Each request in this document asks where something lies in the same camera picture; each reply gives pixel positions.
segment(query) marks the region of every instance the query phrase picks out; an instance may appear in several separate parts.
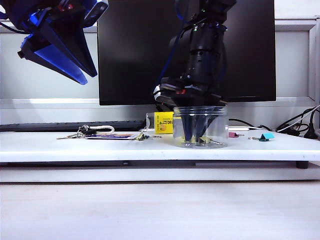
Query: white table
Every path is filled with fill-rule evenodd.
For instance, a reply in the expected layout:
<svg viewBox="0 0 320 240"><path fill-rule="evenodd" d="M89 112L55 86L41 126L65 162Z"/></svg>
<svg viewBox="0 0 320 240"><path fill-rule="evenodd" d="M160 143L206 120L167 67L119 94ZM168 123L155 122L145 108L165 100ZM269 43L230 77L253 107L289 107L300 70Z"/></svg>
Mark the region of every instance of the white table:
<svg viewBox="0 0 320 240"><path fill-rule="evenodd" d="M36 183L0 185L1 240L319 239L318 180L199 182L319 177L315 165L297 169L291 162L318 161L318 141L280 134L270 142L248 140L260 134L247 132L245 137L231 139L226 148L198 150L170 145L169 135L136 142L56 140L65 133L1 133L1 162L8 164L75 160L85 164L114 160L198 164L2 167L2 182ZM212 165L214 160L224 161ZM228 165L226 160L239 163ZM273 160L273 164L255 160ZM116 182L56 183L90 181Z"/></svg>
<svg viewBox="0 0 320 240"><path fill-rule="evenodd" d="M231 138L228 147L219 149L176 147L172 145L171 135L145 141L57 140L57 137L66 136L68 133L3 132L0 133L0 161L9 164L28 163L28 165L20 168L3 167L1 181L320 179L318 166L310 164L308 169L297 169L292 162L319 161L319 141L280 133L273 133L275 138L268 142L248 139L248 137L260 137L265 132L263 130L244 132L245 136ZM250 162L230 163L228 161ZM32 163L47 165L34 167ZM60 167L48 165L48 163L59 163Z"/></svg>
<svg viewBox="0 0 320 240"><path fill-rule="evenodd" d="M0 185L1 240L318 240L320 182Z"/></svg>

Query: keychain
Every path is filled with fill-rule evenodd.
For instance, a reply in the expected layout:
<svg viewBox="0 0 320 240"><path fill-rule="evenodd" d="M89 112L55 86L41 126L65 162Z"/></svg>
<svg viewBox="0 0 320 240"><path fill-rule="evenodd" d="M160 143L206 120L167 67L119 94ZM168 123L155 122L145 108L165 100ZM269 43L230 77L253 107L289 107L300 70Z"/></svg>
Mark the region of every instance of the keychain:
<svg viewBox="0 0 320 240"><path fill-rule="evenodd" d="M97 130L102 130L102 129L110 129L110 131L107 132L99 132ZM97 134L97 133L108 133L112 134L115 131L115 128L113 126L109 125L102 125L102 126L88 126L88 125L82 125L78 128L78 131L74 134L65 136L65 137L58 137L57 139L79 139L83 138L87 135L91 134Z"/></svg>

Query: white cord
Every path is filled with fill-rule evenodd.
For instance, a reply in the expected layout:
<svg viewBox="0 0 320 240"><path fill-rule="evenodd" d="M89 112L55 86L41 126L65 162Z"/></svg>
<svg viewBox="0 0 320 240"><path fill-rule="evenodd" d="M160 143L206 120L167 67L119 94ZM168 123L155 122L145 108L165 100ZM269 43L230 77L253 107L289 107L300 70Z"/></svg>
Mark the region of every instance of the white cord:
<svg viewBox="0 0 320 240"><path fill-rule="evenodd" d="M294 123L292 123L291 125L289 126L286 126L285 128L282 128L280 130L278 130L277 132L282 132L283 130L286 130L290 127L292 127L293 125L297 124L298 122L300 122L301 120L305 119L306 117L308 117L310 114L312 114L312 112L314 112L315 110L317 110L317 108L319 108L320 105L316 106L314 109L312 109L310 112L308 112L303 118L299 118L299 120L295 121Z"/></svg>
<svg viewBox="0 0 320 240"><path fill-rule="evenodd" d="M262 127L255 127L255 126L229 126L230 128L240 128L240 129L259 129L259 130L266 130Z"/></svg>
<svg viewBox="0 0 320 240"><path fill-rule="evenodd" d="M103 126L90 126L90 129L93 130L99 130L99 129L110 129L110 131L107 131L106 133L108 134L112 134L115 131L115 128L113 126L109 126L109 125L103 125Z"/></svg>

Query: wooden floor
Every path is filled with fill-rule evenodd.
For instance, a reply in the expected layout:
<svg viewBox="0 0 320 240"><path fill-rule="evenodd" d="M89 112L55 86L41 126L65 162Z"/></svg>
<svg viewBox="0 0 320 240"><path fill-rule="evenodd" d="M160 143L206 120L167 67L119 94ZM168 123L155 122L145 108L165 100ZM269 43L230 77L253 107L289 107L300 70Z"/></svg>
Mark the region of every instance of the wooden floor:
<svg viewBox="0 0 320 240"><path fill-rule="evenodd" d="M320 181L1 185L1 240L319 240Z"/></svg>

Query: sticker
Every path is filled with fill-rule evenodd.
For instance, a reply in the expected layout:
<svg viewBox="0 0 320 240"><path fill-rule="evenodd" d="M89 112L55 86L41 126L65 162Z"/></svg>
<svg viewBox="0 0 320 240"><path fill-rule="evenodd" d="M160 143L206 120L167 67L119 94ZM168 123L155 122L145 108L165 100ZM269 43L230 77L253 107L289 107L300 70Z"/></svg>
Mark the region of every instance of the sticker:
<svg viewBox="0 0 320 240"><path fill-rule="evenodd" d="M172 134L174 132L173 115L173 111L162 111L154 113L155 134Z"/></svg>

